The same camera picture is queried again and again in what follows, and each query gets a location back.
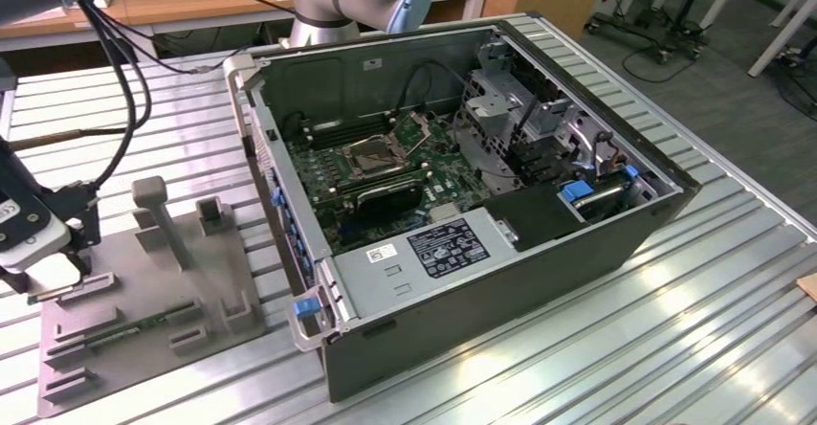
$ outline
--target computer chassis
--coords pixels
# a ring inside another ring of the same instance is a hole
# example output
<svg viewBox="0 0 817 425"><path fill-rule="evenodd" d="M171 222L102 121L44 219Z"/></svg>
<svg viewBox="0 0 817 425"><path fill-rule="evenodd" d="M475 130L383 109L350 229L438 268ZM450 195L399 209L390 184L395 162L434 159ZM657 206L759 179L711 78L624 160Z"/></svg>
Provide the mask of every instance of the computer chassis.
<svg viewBox="0 0 817 425"><path fill-rule="evenodd" d="M615 271L700 190L504 20L238 56L227 80L334 402Z"/></svg>

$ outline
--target warning label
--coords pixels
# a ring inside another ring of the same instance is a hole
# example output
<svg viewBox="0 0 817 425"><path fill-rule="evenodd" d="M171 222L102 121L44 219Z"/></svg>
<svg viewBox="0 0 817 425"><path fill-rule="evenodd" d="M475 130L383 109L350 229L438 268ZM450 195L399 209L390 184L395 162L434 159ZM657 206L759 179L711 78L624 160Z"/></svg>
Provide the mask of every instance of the warning label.
<svg viewBox="0 0 817 425"><path fill-rule="evenodd" d="M491 257L466 219L411 236L408 243L435 279Z"/></svg>

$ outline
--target aluminum workbench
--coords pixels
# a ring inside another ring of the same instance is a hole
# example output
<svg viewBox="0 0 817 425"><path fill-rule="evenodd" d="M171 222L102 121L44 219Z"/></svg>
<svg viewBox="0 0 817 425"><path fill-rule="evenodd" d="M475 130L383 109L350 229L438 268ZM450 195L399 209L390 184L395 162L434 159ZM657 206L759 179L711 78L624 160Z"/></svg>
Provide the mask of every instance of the aluminum workbench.
<svg viewBox="0 0 817 425"><path fill-rule="evenodd" d="M270 329L51 421L816 422L816 305L795 280L817 267L817 231L544 20L521 14L509 21L704 184L673 224L604 279L334 405L318 356L292 344L287 279L223 74L147 67L155 115L103 189L104 233L134 227L128 188L144 176L166 177L172 213L219 194L236 207ZM16 140L124 119L114 74L98 69L26 78L4 100L0 133ZM96 174L118 140L35 149L24 162L43 184L60 186ZM39 308L2 296L0 422L28 423Z"/></svg>

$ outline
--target white chair leg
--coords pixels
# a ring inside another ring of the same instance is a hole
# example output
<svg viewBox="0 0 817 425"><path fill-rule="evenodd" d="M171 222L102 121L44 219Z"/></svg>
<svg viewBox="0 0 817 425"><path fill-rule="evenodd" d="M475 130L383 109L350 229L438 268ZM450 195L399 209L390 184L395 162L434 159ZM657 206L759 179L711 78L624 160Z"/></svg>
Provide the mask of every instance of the white chair leg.
<svg viewBox="0 0 817 425"><path fill-rule="evenodd" d="M792 11L795 10L795 8L801 7L801 3L803 3L803 0L789 0L789 2L787 3L787 7L783 8L783 11L780 12L780 14L777 15L777 18L772 22L772 26L775 26L776 28L780 28L780 25L783 25L783 22L787 20L787 18L789 18L789 15L792 14Z"/></svg>
<svg viewBox="0 0 817 425"><path fill-rule="evenodd" d="M801 28L803 23L805 22L805 18L809 17L815 9L817 9L817 0L807 0L805 4L803 4L801 9L795 14L792 21L775 38L775 41L769 45L769 48L767 49L761 57L757 58L755 65L749 69L751 76L756 78L764 72L764 69L767 69L767 66L769 66L769 63L772 62L775 57L780 55L783 47L787 45L787 42L789 42L789 39L792 38L797 30Z"/></svg>

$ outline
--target gray floor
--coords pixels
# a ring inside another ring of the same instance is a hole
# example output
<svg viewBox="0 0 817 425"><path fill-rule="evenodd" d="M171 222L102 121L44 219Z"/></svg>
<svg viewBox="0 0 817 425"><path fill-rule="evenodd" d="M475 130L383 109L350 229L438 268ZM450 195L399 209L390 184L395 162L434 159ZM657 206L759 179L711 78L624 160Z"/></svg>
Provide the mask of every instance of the gray floor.
<svg viewBox="0 0 817 425"><path fill-rule="evenodd" d="M699 0L691 17L700 21L713 0ZM668 0L668 11L681 0ZM651 84L628 75L621 59L644 47L644 39L613 29L585 36L581 44L717 151L817 224L817 123L787 104L769 75L751 78L747 70L777 34L769 26L776 11L753 0L732 0L709 31L712 46L697 63L673 80ZM816 32L803 28L800 46ZM659 66L637 56L631 70L664 78L685 63Z"/></svg>

